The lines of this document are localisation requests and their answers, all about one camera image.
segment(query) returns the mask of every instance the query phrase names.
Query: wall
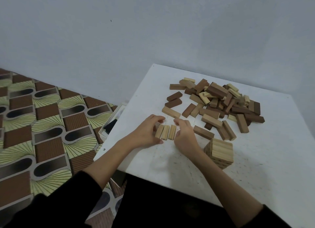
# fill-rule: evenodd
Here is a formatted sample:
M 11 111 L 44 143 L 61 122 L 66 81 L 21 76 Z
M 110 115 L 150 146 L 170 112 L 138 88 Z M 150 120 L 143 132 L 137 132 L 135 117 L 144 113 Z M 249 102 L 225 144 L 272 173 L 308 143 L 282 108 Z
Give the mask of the wall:
M 292 94 L 315 134 L 313 2 L 0 0 L 0 67 L 116 104 L 186 69 Z

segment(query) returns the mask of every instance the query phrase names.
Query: hand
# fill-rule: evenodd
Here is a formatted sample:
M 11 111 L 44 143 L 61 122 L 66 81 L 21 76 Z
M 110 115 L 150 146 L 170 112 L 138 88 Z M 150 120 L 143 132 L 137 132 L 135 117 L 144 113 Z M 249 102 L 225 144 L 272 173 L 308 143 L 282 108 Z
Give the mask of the hand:
M 192 126 L 188 120 L 174 119 L 180 130 L 176 133 L 174 143 L 178 150 L 188 159 L 201 151 Z
M 157 122 L 163 123 L 164 119 L 163 116 L 152 114 L 123 139 L 128 141 L 128 146 L 131 146 L 132 149 L 162 144 L 163 141 L 154 137 L 152 133 L 156 130 L 155 124 Z

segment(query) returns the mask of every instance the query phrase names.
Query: person's left hand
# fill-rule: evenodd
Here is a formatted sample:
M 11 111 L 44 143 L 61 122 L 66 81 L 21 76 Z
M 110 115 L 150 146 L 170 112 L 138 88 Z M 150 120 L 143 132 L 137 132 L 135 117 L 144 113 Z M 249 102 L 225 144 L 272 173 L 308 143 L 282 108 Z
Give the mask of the person's left hand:
M 163 141 L 161 139 L 153 136 L 153 131 L 156 130 L 155 124 L 157 122 L 163 123 L 164 119 L 165 117 L 163 116 L 151 114 L 123 139 L 128 141 L 128 146 L 131 146 L 133 149 L 162 144 Z

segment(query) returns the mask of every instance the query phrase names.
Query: black sleeve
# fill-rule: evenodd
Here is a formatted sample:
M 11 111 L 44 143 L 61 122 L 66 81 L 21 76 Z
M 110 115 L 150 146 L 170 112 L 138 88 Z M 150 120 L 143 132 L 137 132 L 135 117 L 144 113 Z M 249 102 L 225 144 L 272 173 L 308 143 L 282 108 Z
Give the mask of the black sleeve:
M 78 172 L 49 196 L 38 194 L 5 227 L 82 227 L 102 195 L 102 189 L 85 172 Z
M 277 227 L 277 228 L 287 228 L 290 227 L 284 220 L 278 217 L 272 210 L 270 210 L 266 205 L 263 209 L 255 216 L 250 222 L 248 222 L 242 228 L 252 228 L 252 227 Z

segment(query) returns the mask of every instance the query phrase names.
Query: floor mat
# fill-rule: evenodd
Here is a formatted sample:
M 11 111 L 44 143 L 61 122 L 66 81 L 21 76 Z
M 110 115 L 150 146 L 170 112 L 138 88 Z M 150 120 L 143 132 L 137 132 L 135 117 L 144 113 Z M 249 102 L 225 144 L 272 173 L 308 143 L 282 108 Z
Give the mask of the floor mat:
M 93 162 L 115 108 L 0 69 L 0 227 Z M 86 223 L 111 227 L 124 187 L 109 182 Z

